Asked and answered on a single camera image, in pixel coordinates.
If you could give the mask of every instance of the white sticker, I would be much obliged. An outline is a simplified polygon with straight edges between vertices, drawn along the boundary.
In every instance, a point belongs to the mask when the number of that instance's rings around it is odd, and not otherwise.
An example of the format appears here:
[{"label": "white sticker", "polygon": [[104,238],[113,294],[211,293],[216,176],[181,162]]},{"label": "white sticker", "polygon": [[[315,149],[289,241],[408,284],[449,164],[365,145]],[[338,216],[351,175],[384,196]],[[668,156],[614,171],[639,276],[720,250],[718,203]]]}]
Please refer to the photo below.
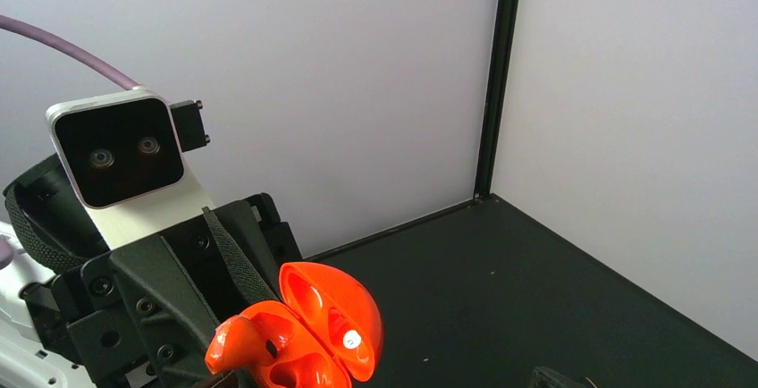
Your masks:
[{"label": "white sticker", "polygon": [[345,333],[345,337],[342,338],[342,344],[349,350],[354,350],[360,345],[360,334],[355,330],[350,330]]}]

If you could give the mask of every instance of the black plastic mount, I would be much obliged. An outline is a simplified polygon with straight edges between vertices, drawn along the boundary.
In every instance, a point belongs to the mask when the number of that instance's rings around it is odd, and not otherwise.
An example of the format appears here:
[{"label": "black plastic mount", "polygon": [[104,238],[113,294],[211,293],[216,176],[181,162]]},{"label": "black plastic mount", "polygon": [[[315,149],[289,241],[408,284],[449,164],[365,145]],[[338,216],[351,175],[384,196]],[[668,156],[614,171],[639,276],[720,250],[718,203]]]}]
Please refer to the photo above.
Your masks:
[{"label": "black plastic mount", "polygon": [[[213,213],[277,291],[279,266],[302,256],[271,197],[258,194]],[[129,386],[125,375],[146,362],[165,387],[209,377],[204,356],[215,328],[248,306],[202,215],[32,284],[21,296],[45,349],[83,365],[99,388]]]},{"label": "black plastic mount", "polygon": [[202,101],[185,100],[169,107],[181,152],[186,153],[208,145],[210,137],[206,135],[200,116],[200,110],[203,109]]}]

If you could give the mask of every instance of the orange earbud case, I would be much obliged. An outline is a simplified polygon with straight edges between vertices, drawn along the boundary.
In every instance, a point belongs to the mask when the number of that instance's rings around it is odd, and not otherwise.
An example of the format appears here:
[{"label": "orange earbud case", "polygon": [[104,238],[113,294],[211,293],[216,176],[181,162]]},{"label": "orange earbud case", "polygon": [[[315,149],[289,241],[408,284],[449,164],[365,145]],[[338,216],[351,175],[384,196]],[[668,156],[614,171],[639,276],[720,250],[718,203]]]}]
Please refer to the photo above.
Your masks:
[{"label": "orange earbud case", "polygon": [[286,263],[283,303],[263,301],[219,325],[206,353],[211,373],[245,367],[266,388],[350,388],[368,380],[382,352],[374,299],[350,275]]}]

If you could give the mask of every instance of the dark table surface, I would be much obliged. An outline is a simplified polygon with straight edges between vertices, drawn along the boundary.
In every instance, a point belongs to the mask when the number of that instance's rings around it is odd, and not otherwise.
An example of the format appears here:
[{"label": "dark table surface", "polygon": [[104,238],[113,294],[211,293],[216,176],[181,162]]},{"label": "dark table surface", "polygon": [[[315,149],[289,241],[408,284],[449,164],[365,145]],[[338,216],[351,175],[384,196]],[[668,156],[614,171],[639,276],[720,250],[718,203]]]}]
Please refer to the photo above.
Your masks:
[{"label": "dark table surface", "polygon": [[526,388],[546,366],[599,388],[758,387],[758,363],[498,198],[321,261],[383,314],[357,386]]}]

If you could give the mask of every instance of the camera lens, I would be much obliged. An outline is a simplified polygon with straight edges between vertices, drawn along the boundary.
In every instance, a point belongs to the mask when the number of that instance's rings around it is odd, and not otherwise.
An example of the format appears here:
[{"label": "camera lens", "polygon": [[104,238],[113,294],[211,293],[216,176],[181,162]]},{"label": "camera lens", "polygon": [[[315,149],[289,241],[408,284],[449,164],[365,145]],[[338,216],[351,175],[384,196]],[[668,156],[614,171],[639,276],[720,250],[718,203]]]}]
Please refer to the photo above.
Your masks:
[{"label": "camera lens", "polygon": [[96,169],[111,167],[114,163],[114,155],[107,149],[96,149],[89,155],[89,164]]},{"label": "camera lens", "polygon": [[142,138],[139,141],[137,148],[139,149],[140,153],[152,156],[153,154],[160,151],[161,144],[159,144],[155,138],[148,136],[148,137]]}]

